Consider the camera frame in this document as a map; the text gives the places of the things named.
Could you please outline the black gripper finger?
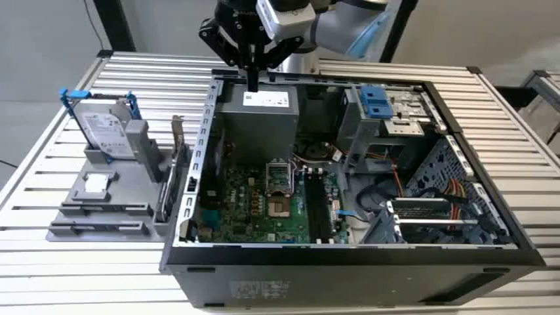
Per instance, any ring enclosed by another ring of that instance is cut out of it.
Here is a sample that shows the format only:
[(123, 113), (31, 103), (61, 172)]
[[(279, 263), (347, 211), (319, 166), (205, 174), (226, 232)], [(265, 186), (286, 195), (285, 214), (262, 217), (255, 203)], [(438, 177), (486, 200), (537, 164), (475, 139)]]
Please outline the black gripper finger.
[(275, 68), (287, 56), (301, 46), (303, 39), (301, 36), (279, 40), (279, 42), (266, 51), (263, 42), (257, 42), (253, 53), (251, 65), (251, 91), (258, 91), (258, 73), (267, 68)]
[(238, 70), (245, 73), (246, 89), (253, 92), (253, 63), (250, 61), (249, 46), (243, 43), (243, 39), (233, 44), (225, 39), (219, 32), (219, 25), (217, 20), (206, 18), (202, 20), (198, 29), (199, 39), (205, 42), (207, 47), (222, 59), (229, 66), (235, 66)]

